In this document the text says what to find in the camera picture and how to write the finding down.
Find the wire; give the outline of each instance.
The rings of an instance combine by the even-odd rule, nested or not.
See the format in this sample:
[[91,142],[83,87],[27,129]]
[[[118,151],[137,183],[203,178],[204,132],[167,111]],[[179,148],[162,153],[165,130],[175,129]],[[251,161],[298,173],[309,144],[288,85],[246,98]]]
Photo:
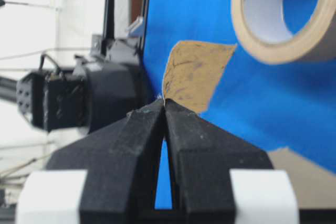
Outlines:
[[3,179],[0,179],[0,182],[7,182],[9,180],[18,180],[18,179],[22,179],[22,178],[27,178],[30,174],[22,174],[22,175],[18,175],[18,176],[11,176],[11,177],[5,177]]
[[39,71],[42,71],[43,65],[44,65],[44,60],[47,58],[52,64],[55,65],[56,67],[56,74],[63,73],[62,69],[60,68],[59,64],[48,54],[42,54],[41,55],[41,61],[40,61],[40,66],[39,66]]
[[33,158],[33,159],[29,160],[28,162],[25,162],[25,163],[23,163],[21,165],[14,166],[14,167],[12,167],[10,169],[3,170],[3,171],[0,172],[0,180],[3,180],[5,178],[7,178],[9,175],[11,175],[11,174],[13,174],[13,173],[15,173],[15,172],[17,172],[17,171],[19,171],[19,170],[27,167],[27,166],[33,164],[33,163],[36,163],[37,161],[40,161],[42,159],[46,159],[46,158],[48,158],[51,155],[52,155],[52,153],[47,154],[47,155],[42,156],[42,157],[39,157],[39,158]]
[[0,72],[30,72],[36,71],[37,68],[0,68]]
[[5,1],[5,4],[9,4],[9,5],[24,5],[24,6],[30,6],[30,7],[38,7],[38,8],[59,10],[59,8],[52,7],[50,5],[38,5],[38,4],[30,4],[30,3],[23,3],[23,2],[12,2],[12,1]]
[[6,56],[1,57],[0,60],[12,60],[12,59],[18,59],[18,58],[25,58],[29,56],[36,56],[40,54],[45,54],[46,52],[60,52],[60,51],[90,51],[93,49],[92,47],[56,47],[56,48],[47,48],[45,50],[35,51],[35,52],[29,52],[26,54],[21,55],[12,55],[12,56]]

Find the blue cloth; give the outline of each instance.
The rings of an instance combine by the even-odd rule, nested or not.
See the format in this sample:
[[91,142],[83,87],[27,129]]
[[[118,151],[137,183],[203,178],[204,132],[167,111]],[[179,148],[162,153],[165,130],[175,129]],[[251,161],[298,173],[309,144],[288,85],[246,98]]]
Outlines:
[[[296,4],[286,2],[289,18]],[[307,22],[309,10],[298,15],[306,20],[290,20],[293,32]],[[144,66],[157,94],[180,40],[238,44],[204,119],[267,151],[288,146],[336,173],[336,61],[263,65],[239,45],[230,0],[150,0]],[[167,167],[162,159],[161,169]],[[169,208],[169,175],[160,176],[156,206]]]

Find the beige paper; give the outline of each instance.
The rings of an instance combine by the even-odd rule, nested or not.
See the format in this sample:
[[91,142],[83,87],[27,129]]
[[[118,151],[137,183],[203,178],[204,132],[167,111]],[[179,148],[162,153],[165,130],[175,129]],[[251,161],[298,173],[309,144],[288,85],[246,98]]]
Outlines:
[[170,54],[163,80],[163,95],[182,106],[206,111],[235,45],[180,41]]

